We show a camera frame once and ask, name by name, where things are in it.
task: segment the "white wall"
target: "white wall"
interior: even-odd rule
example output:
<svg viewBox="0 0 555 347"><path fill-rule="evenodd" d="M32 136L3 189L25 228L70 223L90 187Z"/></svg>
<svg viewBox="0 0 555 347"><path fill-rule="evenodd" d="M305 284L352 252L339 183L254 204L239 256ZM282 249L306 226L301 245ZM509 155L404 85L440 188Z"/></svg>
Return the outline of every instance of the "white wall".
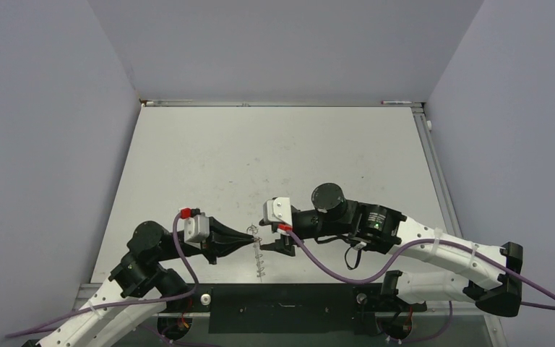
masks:
<svg viewBox="0 0 555 347"><path fill-rule="evenodd" d="M464 235L522 244L555 291L555 1L486 0L426 110ZM502 322L511 346L555 346L555 312Z"/></svg>
<svg viewBox="0 0 555 347"><path fill-rule="evenodd" d="M85 0L0 1L0 346L88 281L136 99Z"/></svg>
<svg viewBox="0 0 555 347"><path fill-rule="evenodd" d="M482 0L90 0L147 99L426 100Z"/></svg>

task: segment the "white tabletop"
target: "white tabletop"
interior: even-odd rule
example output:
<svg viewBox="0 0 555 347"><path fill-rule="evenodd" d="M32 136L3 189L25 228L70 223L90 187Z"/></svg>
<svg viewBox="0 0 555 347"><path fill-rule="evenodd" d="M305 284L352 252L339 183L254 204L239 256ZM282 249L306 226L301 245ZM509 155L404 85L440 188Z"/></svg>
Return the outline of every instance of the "white tabletop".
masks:
<svg viewBox="0 0 555 347"><path fill-rule="evenodd" d="M311 192L325 182L339 184L347 199L391 207L445 230L410 108L142 108L91 281L109 276L145 220L171 229L180 207L200 207L245 232L258 225L264 201L290 197L308 210ZM259 234L263 243L277 238L268 227ZM328 267L351 278L374 274L388 258L365 252L359 269L348 271L345 243L307 244ZM300 249L296 257L262 254L263 283L335 282ZM190 263L204 283L259 283L251 245L217 265L201 256ZM163 266L192 281L180 260ZM392 268L438 270L407 258Z"/></svg>

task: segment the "purple cable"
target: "purple cable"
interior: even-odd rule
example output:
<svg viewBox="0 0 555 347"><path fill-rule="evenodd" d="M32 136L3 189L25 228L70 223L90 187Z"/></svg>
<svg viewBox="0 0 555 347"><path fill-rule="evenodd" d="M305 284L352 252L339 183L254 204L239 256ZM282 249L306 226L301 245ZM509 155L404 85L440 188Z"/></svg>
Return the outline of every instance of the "purple cable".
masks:
<svg viewBox="0 0 555 347"><path fill-rule="evenodd" d="M169 330L175 328L178 326L178 323L172 324L172 325L168 325L165 329L163 329L163 331L160 332L161 335L165 335Z"/></svg>
<svg viewBox="0 0 555 347"><path fill-rule="evenodd" d="M422 342L422 341L428 341L428 340L433 340L434 338L438 338L441 334L445 333L446 330L448 330L448 328L450 327L450 325L452 324L452 317L454 314L454 309L452 307L452 302L448 301L448 305L449 305L449 315L448 315L448 321L446 322L446 324L444 324L444 326L439 329L436 333L434 333L433 335L429 335L429 336L424 336L423 338L408 338L407 340L400 340L401 343L416 343L416 342ZM391 336L388 336L388 338L391 341L394 342L399 342L399 339L393 338Z"/></svg>
<svg viewBox="0 0 555 347"><path fill-rule="evenodd" d="M178 221L180 220L180 217L181 217L181 214L178 213L176 215L175 219L173 220L173 242L176 244L176 251L178 252L178 255L180 256L182 262L184 263L184 266L186 267L186 269L190 273L190 276L192 276L192 279L194 280L194 286L192 287L192 289L190 291L187 291L184 294L179 294L179 295L175 295L175 296L167 296L165 298L160 298L160 299L145 299L145 300L139 300L139 301L112 302L112 303L107 303L107 304L96 305L96 306L94 306L95 309L106 309L108 307L122 307L122 306L126 307L126 306L132 306L132 305L157 304L159 302L180 300L180 299L186 298L188 296L191 296L197 290L197 287L199 285L199 279L197 277L197 274L194 273L194 271L192 270L192 267L190 266L190 263L188 263L188 260L186 259L186 256L184 255L184 252L182 252L180 242L178 240L177 225L178 225ZM21 331L15 332L15 333L7 334L7 335L5 335L5 337L6 338L17 338L19 336L24 336L24 335L44 333L46 331L46 330L44 330L44 328L49 326L49 325L60 322L62 320L69 319L71 317L75 317L79 314L88 313L88 312L91 312L91 311L92 310L89 307L86 308L86 309L79 309L77 311L72 311L70 313L63 314L60 317L57 317L57 318L54 318L54 319L49 320L47 322L36 325L35 327L31 327L31 328L26 329L26 330L21 330Z"/></svg>
<svg viewBox="0 0 555 347"><path fill-rule="evenodd" d="M171 340L169 340L168 338L163 336L163 334L159 333L158 330L156 330L155 328L150 327L149 325L145 325L145 324L140 324L139 327L142 328L142 329L146 329L147 331L151 332L152 334L158 336L158 338L161 339L164 343L167 343L168 345L171 345Z"/></svg>
<svg viewBox="0 0 555 347"><path fill-rule="evenodd" d="M384 265L384 267L375 275L369 277L369 278L365 278L363 280L353 280L350 278L346 278L343 277L342 275L339 275L338 273L334 273L332 272L328 267L324 266L324 264L322 264L310 251L309 249L305 246L305 244L301 241L301 239L295 235L293 232L289 232L288 235L290 235L293 240L295 240L295 242L297 243L297 245L303 250L303 252L307 255L307 257L314 263L316 264L317 267L320 268L320 270L324 271L327 275L333 277L336 280L340 280L344 283L350 283L350 284L357 284L357 285L361 285L361 284L367 284L367 283L371 283L373 281L375 281L376 279L382 277L384 275L384 273L386 271L388 271L388 268L390 267L390 265L392 265L393 262L395 262L395 260L397 259L397 257L399 257L406 249L413 247L417 244L432 244L435 242L434 239L419 239L419 240L414 240L412 242L409 242L407 244L404 244L401 248L399 248L391 257L390 259L388 259L388 261L386 262L386 264ZM457 244L456 242L452 242L452 241L446 241L446 240L439 240L440 244L444 244L446 246L450 246L450 247L454 247L454 248L458 248L462 251L465 252L469 252L469 253L473 253L473 250L467 246L463 246L462 244ZM521 280L523 283L528 284L529 286L533 287L534 289L536 289L537 291L540 291L541 293L545 294L546 296L548 296L550 299L553 299L555 301L555 294L550 292L548 289L545 289L544 287L538 285L537 283L529 280L528 278L522 276L519 273L516 273L513 270L508 269L507 267L499 264L498 262L495 262L494 260L488 258L487 256L483 255L483 254L479 254L476 253L476 257L482 259L483 261L489 263L490 265L500 269L501 271L504 271L505 273L507 273L508 275L514 276L515 278L517 278L518 280ZM551 305L545 305L545 304L537 304L535 302L527 302L527 301L522 301L520 303L522 306L529 306L529 307L535 307L538 309L550 309L555 311L555 306L551 306Z"/></svg>

